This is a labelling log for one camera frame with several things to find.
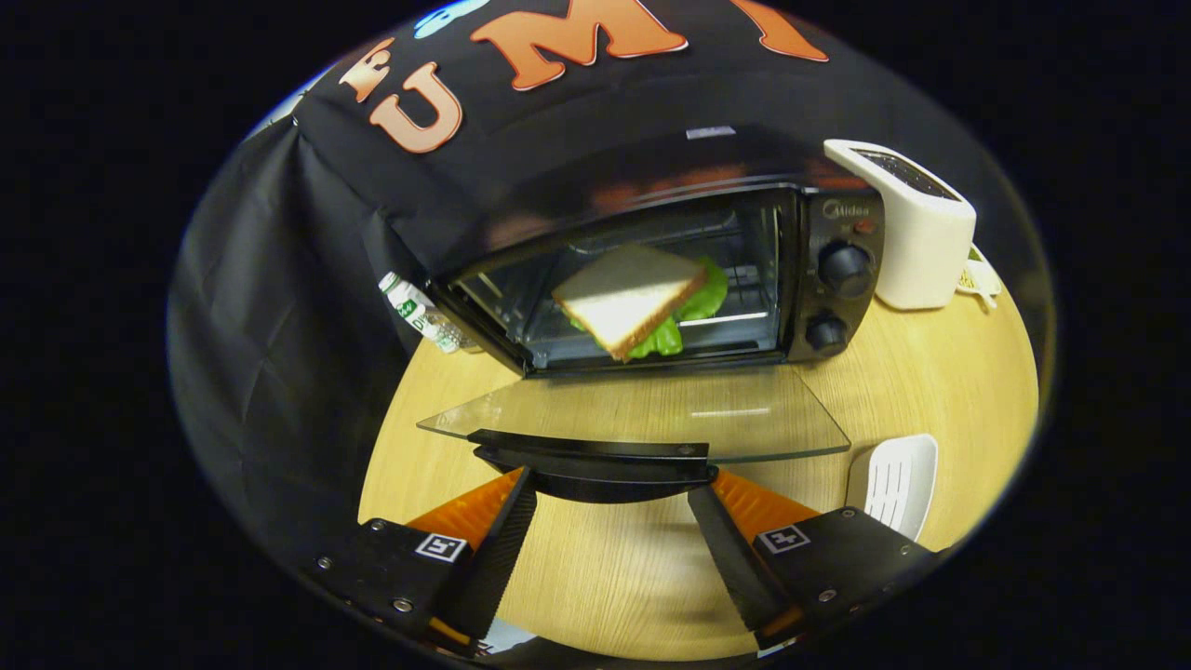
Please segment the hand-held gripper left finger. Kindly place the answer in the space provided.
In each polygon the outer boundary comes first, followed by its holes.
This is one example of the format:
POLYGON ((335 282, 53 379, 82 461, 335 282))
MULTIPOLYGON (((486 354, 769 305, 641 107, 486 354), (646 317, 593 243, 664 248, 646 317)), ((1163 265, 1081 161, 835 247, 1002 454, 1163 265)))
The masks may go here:
POLYGON ((531 468, 515 468, 409 522, 374 516, 310 561, 314 584, 349 610, 429 649, 488 635, 530 530, 531 468))

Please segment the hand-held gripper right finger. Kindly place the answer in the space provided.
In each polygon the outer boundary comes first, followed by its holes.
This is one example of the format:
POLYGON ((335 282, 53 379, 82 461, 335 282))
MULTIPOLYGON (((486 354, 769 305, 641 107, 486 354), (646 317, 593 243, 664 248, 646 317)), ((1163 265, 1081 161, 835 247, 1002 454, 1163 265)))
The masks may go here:
POLYGON ((916 586, 941 561, 863 509, 817 512, 712 468, 688 493, 713 564, 757 649, 838 630, 916 586))

